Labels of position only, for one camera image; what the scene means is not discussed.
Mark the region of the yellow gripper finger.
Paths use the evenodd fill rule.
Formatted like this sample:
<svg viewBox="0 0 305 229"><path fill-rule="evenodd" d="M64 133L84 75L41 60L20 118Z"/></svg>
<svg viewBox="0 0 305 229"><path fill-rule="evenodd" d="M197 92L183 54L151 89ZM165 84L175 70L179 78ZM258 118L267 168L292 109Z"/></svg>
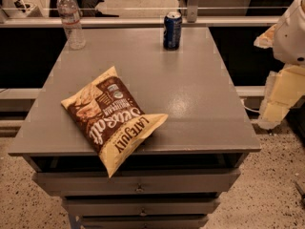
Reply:
<svg viewBox="0 0 305 229"><path fill-rule="evenodd" d="M304 66L286 64L278 73L270 72L259 109L258 126L275 128L304 94Z"/></svg>
<svg viewBox="0 0 305 229"><path fill-rule="evenodd" d="M276 25L270 26L255 39L254 45L261 49L272 48L274 46L275 29Z"/></svg>

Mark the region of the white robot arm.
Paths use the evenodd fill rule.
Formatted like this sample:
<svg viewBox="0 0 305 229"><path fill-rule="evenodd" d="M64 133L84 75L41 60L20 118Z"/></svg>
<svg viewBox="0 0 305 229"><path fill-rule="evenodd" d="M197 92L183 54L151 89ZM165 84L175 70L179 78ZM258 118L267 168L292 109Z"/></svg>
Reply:
<svg viewBox="0 0 305 229"><path fill-rule="evenodd" d="M278 73L269 73L259 109L258 126L271 130L305 94L305 0L294 0L254 45L272 48L274 58L284 64Z"/></svg>

